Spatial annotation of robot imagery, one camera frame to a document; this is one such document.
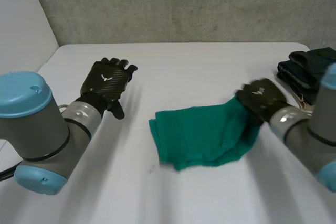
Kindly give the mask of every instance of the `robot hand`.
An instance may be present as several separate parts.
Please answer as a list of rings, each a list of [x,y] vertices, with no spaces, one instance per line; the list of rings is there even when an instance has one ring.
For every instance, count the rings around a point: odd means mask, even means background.
[[[125,114],[119,103],[120,95],[138,69],[135,65],[125,69],[127,64],[127,60],[117,58],[112,58],[110,61],[107,58],[96,61],[83,83],[80,90],[81,96],[88,93],[98,95],[115,118],[123,119]]]
[[[269,79],[255,80],[236,92],[241,104],[254,116],[253,123],[269,122],[279,109],[289,106],[284,94]]]

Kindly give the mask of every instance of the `light blue cap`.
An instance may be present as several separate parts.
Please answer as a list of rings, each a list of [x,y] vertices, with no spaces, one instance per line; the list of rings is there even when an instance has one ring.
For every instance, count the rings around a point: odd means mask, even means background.
[[[0,76],[0,118],[21,118],[42,110],[53,97],[50,87],[35,72]]]
[[[328,89],[336,89],[336,63],[331,64],[321,80],[321,84]]]
[[[29,165],[19,165],[14,179],[28,190],[48,195],[58,194],[68,181],[57,173]]]
[[[324,166],[319,173],[317,173],[316,178],[318,182],[325,185],[327,189],[336,193],[336,161]]]

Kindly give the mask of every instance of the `folded black fabric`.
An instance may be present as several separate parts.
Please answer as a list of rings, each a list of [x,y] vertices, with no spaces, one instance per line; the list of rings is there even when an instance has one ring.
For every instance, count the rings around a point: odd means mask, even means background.
[[[336,51],[326,47],[308,52],[292,52],[289,59],[301,69],[298,79],[307,85],[305,88],[319,90],[327,67],[336,62]]]
[[[314,105],[318,91],[312,89],[303,89],[284,72],[278,72],[277,78],[285,82],[299,98],[304,100],[304,102],[308,103],[309,105]]]
[[[287,83],[298,97],[313,105],[327,67],[336,62],[336,51],[330,47],[296,51],[289,55],[289,59],[279,63],[277,77]]]

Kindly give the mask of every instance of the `teal towel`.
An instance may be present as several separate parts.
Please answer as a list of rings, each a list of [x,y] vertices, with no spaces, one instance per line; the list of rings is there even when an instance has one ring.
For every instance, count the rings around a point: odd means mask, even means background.
[[[233,97],[222,105],[156,112],[149,120],[159,159],[182,170],[239,160],[256,141],[260,126]]]

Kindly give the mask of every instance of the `white tabletop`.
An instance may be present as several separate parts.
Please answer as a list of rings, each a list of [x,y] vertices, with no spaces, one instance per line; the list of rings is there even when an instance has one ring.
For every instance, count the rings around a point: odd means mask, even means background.
[[[297,43],[67,45],[39,73],[58,104],[70,103],[103,57],[139,67],[123,93],[122,121],[105,113],[99,131],[55,196],[0,182],[0,223],[335,224],[329,193],[264,125],[253,149],[220,167],[179,173],[159,164],[148,126],[156,111],[220,104],[243,83],[272,77]],[[19,160],[9,144],[0,168]]]

